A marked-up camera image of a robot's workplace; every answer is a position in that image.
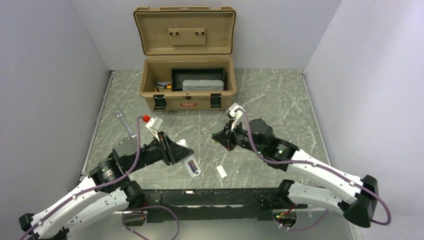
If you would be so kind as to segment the white remote control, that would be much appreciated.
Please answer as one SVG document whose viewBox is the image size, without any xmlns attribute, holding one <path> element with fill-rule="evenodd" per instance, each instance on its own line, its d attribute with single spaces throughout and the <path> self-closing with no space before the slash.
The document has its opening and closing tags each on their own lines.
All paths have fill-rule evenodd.
<svg viewBox="0 0 424 240">
<path fill-rule="evenodd" d="M 182 145 L 182 146 L 184 146 L 184 147 L 189 147 L 189 145 L 188 145 L 188 143 L 187 143 L 187 141 L 186 141 L 185 139 L 181 139 L 181 140 L 179 140 L 179 141 L 178 141 L 178 142 L 176 142 L 176 143 L 177 143 L 177 144 L 180 144 L 180 145 Z M 198 165 L 198 167 L 199 167 L 199 169 L 200 169 L 200 166 L 199 166 L 198 161 L 197 161 L 197 159 L 196 159 L 195 153 L 193 153 L 192 155 L 190 155 L 190 156 L 188 156 L 188 157 L 184 158 L 184 159 L 181 161 L 181 163 L 183 164 L 183 166 L 185 167 L 185 169 L 186 169 L 186 170 L 187 170 L 187 172 L 189 173 L 190 177 L 191 177 L 192 179 L 194 179 L 194 178 L 199 177 L 199 176 L 200 176 L 200 174 L 201 174 L 201 172 L 200 172 L 200 174 L 199 174 L 198 176 L 196 176 L 196 175 L 194 175 L 194 174 L 193 174 L 192 169 L 191 169 L 191 161 L 196 162 L 196 163 L 197 163 L 197 165 Z"/>
</svg>

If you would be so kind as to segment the white battery cover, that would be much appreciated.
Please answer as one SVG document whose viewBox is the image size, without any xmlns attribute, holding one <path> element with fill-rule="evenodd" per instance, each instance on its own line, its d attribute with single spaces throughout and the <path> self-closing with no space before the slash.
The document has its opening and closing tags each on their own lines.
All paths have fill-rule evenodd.
<svg viewBox="0 0 424 240">
<path fill-rule="evenodd" d="M 224 167 L 223 167 L 222 165 L 218 165 L 218 166 L 216 167 L 216 170 L 217 170 L 217 172 L 218 172 L 219 176 L 220 176 L 222 179 L 225 179 L 225 178 L 227 178 L 227 177 L 228 177 L 228 174 L 226 173 L 226 171 L 225 171 L 225 169 L 224 169 Z"/>
</svg>

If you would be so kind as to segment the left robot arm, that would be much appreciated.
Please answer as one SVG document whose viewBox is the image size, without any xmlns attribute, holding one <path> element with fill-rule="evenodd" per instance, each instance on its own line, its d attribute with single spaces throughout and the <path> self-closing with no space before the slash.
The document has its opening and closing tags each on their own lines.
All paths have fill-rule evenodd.
<svg viewBox="0 0 424 240">
<path fill-rule="evenodd" d="M 174 142 L 160 132 L 149 144 L 140 145 L 133 134 L 59 201 L 39 213 L 23 214 L 20 227 L 29 240 L 65 240 L 113 212 L 145 207 L 149 198 L 129 174 L 156 162 L 182 163 L 191 178 L 201 174 L 194 151 L 184 139 Z"/>
</svg>

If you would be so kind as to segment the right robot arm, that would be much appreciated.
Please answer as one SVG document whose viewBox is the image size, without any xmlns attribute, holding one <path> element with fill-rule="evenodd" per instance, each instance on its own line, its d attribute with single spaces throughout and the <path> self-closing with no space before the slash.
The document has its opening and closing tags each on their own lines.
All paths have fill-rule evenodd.
<svg viewBox="0 0 424 240">
<path fill-rule="evenodd" d="M 350 223 L 369 228 L 377 206 L 378 181 L 370 176 L 358 177 L 337 170 L 315 159 L 298 146 L 274 135 L 273 128 L 257 118 L 249 122 L 250 129 L 233 121 L 211 135 L 227 151 L 236 147 L 252 151 L 274 169 L 307 177 L 318 186 L 307 186 L 284 179 L 272 201 L 282 208 L 310 205 L 337 212 Z"/>
</svg>

